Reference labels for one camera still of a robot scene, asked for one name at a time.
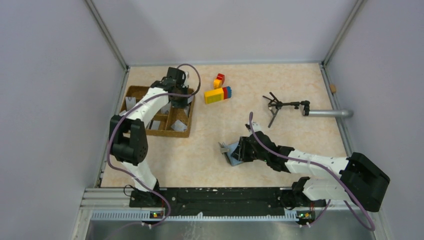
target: silver metal surface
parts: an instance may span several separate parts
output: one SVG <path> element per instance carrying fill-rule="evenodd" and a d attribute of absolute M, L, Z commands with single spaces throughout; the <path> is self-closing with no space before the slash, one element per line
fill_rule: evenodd
<path fill-rule="evenodd" d="M 159 222 L 161 218 L 151 217 L 151 212 L 161 212 L 162 208 L 156 209 L 138 209 L 129 208 L 121 210 L 93 210 L 92 221 L 143 221 L 143 222 Z M 187 222 L 187 221 L 200 221 L 200 222 L 269 222 L 269 221 L 283 221 L 283 222 L 296 222 L 298 219 L 298 212 L 296 210 L 286 210 L 284 215 L 281 216 L 204 216 L 200 212 L 196 216 L 169 216 L 165 219 L 167 222 Z"/>
<path fill-rule="evenodd" d="M 309 114 L 306 117 L 350 118 L 353 115 L 354 112 L 347 109 L 309 110 Z"/>
<path fill-rule="evenodd" d="M 324 61 L 322 61 L 324 67 L 326 67 L 329 62 L 331 61 L 334 53 L 336 52 L 340 42 L 342 41 L 343 37 L 346 35 L 346 33 L 349 30 L 349 27 L 351 26 L 352 22 L 354 21 L 355 17 L 358 15 L 358 12 L 360 9 L 364 6 L 365 2 L 367 0 L 357 0 L 355 5 L 353 6 L 352 11 L 350 12 L 349 16 L 347 17 L 346 21 L 344 22 L 343 26 L 341 27 L 340 32 L 337 34 L 337 37 L 335 38 L 334 42 L 332 43 L 330 50 L 328 51 L 327 55 L 324 58 Z"/>
<path fill-rule="evenodd" d="M 91 15 L 93 16 L 94 20 L 96 21 L 101 34 L 103 35 L 104 39 L 106 40 L 107 44 L 110 47 L 110 50 L 115 55 L 119 64 L 122 66 L 123 69 L 128 69 L 128 64 L 125 62 L 124 57 L 122 56 L 121 52 L 119 51 L 117 44 L 115 43 L 114 39 L 112 38 L 111 33 L 109 32 L 108 28 L 106 27 L 105 22 L 103 21 L 102 17 L 100 16 L 99 11 L 97 10 L 95 4 L 93 3 L 93 0 L 84 0 L 84 2 L 87 5 L 88 9 L 90 10 Z"/>
<path fill-rule="evenodd" d="M 374 236 L 376 240 L 394 240 L 393 233 L 390 230 L 390 225 L 387 222 L 387 218 L 384 209 L 380 209 L 379 212 L 370 212 L 370 216 L 375 224 Z"/>
<path fill-rule="evenodd" d="M 87 240 L 103 240 L 130 221 L 91 221 Z M 279 221 L 176 221 L 160 227 L 135 224 L 110 240 L 374 240 L 347 210 L 328 210 L 311 228 Z"/>
<path fill-rule="evenodd" d="M 75 226 L 73 227 L 72 240 L 86 239 L 92 214 L 92 211 L 88 209 L 79 210 L 78 215 L 76 216 Z"/>
<path fill-rule="evenodd" d="M 129 209 L 132 189 L 119 188 L 87 188 L 82 196 L 79 209 L 89 210 L 119 210 Z"/>

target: wooden tray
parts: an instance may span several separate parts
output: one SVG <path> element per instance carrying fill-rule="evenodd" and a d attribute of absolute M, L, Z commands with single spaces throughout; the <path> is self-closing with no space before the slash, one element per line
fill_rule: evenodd
<path fill-rule="evenodd" d="M 148 86 L 129 86 L 126 91 L 125 97 L 135 97 L 135 100 L 139 102 L 148 92 Z M 188 93 L 193 93 L 194 90 L 192 88 L 188 89 Z M 161 111 L 157 112 L 153 117 L 152 121 L 160 121 L 159 129 L 152 130 L 146 128 L 147 135 L 153 136 L 162 136 L 162 137 L 174 137 L 174 138 L 188 138 L 190 135 L 190 128 L 192 126 L 192 116 L 193 109 L 195 106 L 196 97 L 193 96 L 193 100 L 188 105 L 190 106 L 190 110 L 188 112 L 188 116 L 184 112 L 182 108 L 174 108 L 171 107 L 168 114 L 162 114 Z M 125 100 L 122 103 L 120 108 L 120 112 L 126 110 Z M 171 128 L 171 125 L 175 123 L 175 121 L 180 120 L 183 124 L 187 125 L 187 129 L 185 131 L 174 131 Z"/>

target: stacked blocks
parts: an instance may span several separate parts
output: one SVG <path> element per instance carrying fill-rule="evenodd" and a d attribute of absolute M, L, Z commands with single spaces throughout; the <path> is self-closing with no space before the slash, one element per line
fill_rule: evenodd
<path fill-rule="evenodd" d="M 229 86 L 204 92 L 204 102 L 206 104 L 215 103 L 229 98 L 231 98 L 231 87 Z"/>
<path fill-rule="evenodd" d="M 218 76 L 216 76 L 215 80 L 213 81 L 213 89 L 219 89 L 223 86 L 225 82 L 225 75 L 222 73 L 218 73 Z"/>

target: white wall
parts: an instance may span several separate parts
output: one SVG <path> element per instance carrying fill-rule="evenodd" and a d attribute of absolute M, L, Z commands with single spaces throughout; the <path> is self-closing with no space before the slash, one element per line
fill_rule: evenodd
<path fill-rule="evenodd" d="M 94 0 L 129 65 L 324 59 L 355 0 Z"/>
<path fill-rule="evenodd" d="M 369 0 L 329 66 L 354 149 L 391 178 L 383 208 L 396 239 L 422 239 L 424 1 Z"/>
<path fill-rule="evenodd" d="M 69 239 L 123 70 L 82 0 L 0 2 L 0 239 Z"/>

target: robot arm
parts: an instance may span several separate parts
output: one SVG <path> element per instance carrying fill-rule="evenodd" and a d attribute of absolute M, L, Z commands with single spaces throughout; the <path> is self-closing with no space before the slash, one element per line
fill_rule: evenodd
<path fill-rule="evenodd" d="M 140 104 L 143 105 L 126 117 L 113 138 L 110 154 L 115 156 L 116 160 L 121 162 L 129 172 L 139 178 L 150 189 L 159 187 L 159 183 L 145 160 L 149 148 L 145 123 L 149 123 L 155 114 L 169 102 L 174 108 L 185 108 L 188 105 L 186 97 L 163 95 L 166 93 L 187 95 L 187 80 L 187 72 L 173 67 L 168 68 L 166 76 L 161 81 L 155 81 L 150 86 L 147 94 L 134 108 Z M 119 115 L 114 115 L 111 118 L 109 137 L 121 118 L 122 116 Z M 130 136 L 125 137 L 124 133 L 128 132 Z M 148 192 L 137 181 L 134 181 L 134 183 L 138 190 Z"/>
<path fill-rule="evenodd" d="M 278 172 L 306 174 L 293 183 L 292 190 L 285 191 L 284 205 L 288 208 L 307 207 L 317 200 L 350 200 L 345 189 L 323 168 L 295 160 L 287 160 L 265 150 L 252 135 L 269 149 L 283 156 L 315 162 L 324 165 L 340 178 L 370 212 L 378 212 L 389 185 L 389 177 L 373 164 L 365 155 L 354 152 L 351 157 L 326 157 L 305 153 L 292 147 L 273 143 L 257 123 L 252 128 L 246 124 L 250 136 L 242 136 L 230 157 L 240 162 L 261 160 Z"/>

